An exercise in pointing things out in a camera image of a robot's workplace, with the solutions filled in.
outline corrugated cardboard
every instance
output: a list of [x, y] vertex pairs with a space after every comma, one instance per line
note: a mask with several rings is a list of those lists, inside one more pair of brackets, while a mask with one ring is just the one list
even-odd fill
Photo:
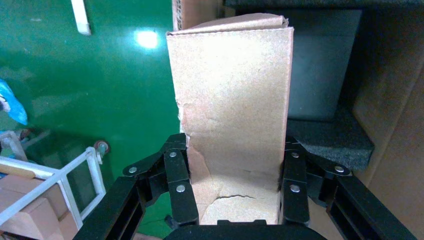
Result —
[[71, 212], [67, 211], [59, 220], [59, 228], [47, 240], [72, 240], [78, 229]]
[[[0, 179], [0, 188], [27, 194], [42, 183], [43, 180], [36, 178], [28, 179], [16, 175], [7, 175]], [[58, 184], [50, 187], [41, 197], [48, 199], [58, 219], [68, 211], [64, 196]]]
[[188, 29], [225, 13], [223, 0], [172, 0], [173, 30]]
[[287, 24], [256, 13], [167, 35], [201, 224], [276, 223], [294, 31]]
[[368, 169], [356, 175], [424, 239], [423, 10], [368, 11], [363, 17], [346, 77], [362, 80], [353, 113], [375, 151]]
[[[0, 189], [0, 212], [24, 196], [23, 193]], [[59, 227], [49, 201], [38, 197], [0, 226], [0, 230], [33, 239], [46, 239]]]

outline screw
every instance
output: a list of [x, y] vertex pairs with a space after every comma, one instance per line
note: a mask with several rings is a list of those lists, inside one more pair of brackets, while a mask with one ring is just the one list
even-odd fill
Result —
[[343, 167], [341, 166], [335, 166], [334, 169], [339, 172], [339, 173], [343, 173], [345, 170], [343, 169]]
[[298, 193], [298, 192], [300, 192], [300, 191], [301, 191], [301, 188], [300, 188], [298, 185], [294, 185], [294, 184], [292, 184], [292, 185], [290, 185], [290, 190], [291, 190], [293, 193]]
[[137, 168], [136, 168], [135, 166], [131, 167], [131, 168], [128, 170], [128, 172], [129, 172], [130, 174], [135, 173], [136, 171], [137, 171]]
[[182, 193], [182, 192], [184, 192], [186, 190], [186, 187], [184, 186], [184, 185], [178, 185], [177, 187], [176, 187], [176, 191], [177, 192], [179, 192], [179, 193]]

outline torn cardboard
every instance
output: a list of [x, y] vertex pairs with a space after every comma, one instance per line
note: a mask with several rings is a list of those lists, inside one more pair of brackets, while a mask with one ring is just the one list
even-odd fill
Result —
[[294, 31], [287, 25], [255, 13], [166, 37], [201, 224], [277, 222]]

